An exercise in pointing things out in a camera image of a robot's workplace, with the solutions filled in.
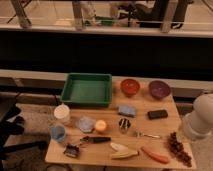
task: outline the wooden table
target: wooden table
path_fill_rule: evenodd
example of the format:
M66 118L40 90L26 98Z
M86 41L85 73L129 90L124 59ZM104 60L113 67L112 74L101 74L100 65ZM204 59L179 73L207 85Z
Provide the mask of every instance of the wooden table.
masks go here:
M120 90L120 81L113 81L113 98L112 103L105 109L71 109L71 124L66 127L68 134L67 140L76 141L83 136L80 130L75 128L75 121L82 116L90 116L94 119L103 119L108 124L108 130L104 136L110 136L113 142L127 145L133 149L140 149L145 146L161 155L168 156L171 159L169 164L161 164L150 159L142 151L139 156L126 158L121 160L111 160L109 155L115 152L110 143L89 144L86 148L80 149L78 158L67 157L63 154L65 147L54 140L50 141L46 154L46 162L50 163L68 163L68 164L84 164L84 165L103 165L103 166L120 166L120 167L145 167L145 168L173 168L187 169L182 162L179 162L166 148L166 140L171 132L177 131L181 120L172 95L161 101L152 98L148 92L148 83L141 83L141 91L132 98L127 98ZM137 109L135 118L129 118L132 124L127 134L121 134L118 128L118 122L122 118L117 114L118 105L134 106ZM148 120L147 112L150 110L166 109L169 117L159 120ZM131 136L133 130L142 131L148 134L162 135L163 139L152 139L149 137L136 138ZM95 131L89 136L99 135ZM192 167L196 169L195 160L189 143L184 143L185 151L192 156Z

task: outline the black wall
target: black wall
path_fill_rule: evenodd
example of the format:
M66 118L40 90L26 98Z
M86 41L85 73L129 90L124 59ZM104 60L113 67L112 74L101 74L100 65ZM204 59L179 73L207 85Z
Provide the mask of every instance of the black wall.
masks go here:
M0 31L0 68L213 80L213 39Z

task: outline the blue sponge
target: blue sponge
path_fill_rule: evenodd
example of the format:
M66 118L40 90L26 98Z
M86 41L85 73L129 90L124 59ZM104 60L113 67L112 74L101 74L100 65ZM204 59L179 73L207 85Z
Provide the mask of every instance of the blue sponge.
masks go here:
M119 105L118 114L124 115L124 116L129 116L129 117L135 117L136 109L134 107L130 107L130 106L126 106L126 105Z

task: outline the orange ball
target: orange ball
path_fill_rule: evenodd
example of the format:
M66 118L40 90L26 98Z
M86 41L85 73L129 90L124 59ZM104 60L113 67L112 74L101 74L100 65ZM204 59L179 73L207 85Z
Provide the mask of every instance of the orange ball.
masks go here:
M95 123L95 130L99 133L103 133L106 131L107 123L104 120L98 120Z

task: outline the green tray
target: green tray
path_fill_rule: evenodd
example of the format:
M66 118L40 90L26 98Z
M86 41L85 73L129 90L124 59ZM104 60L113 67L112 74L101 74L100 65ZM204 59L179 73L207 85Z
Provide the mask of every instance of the green tray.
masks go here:
M70 73L61 101L67 105L108 107L112 100L110 74Z

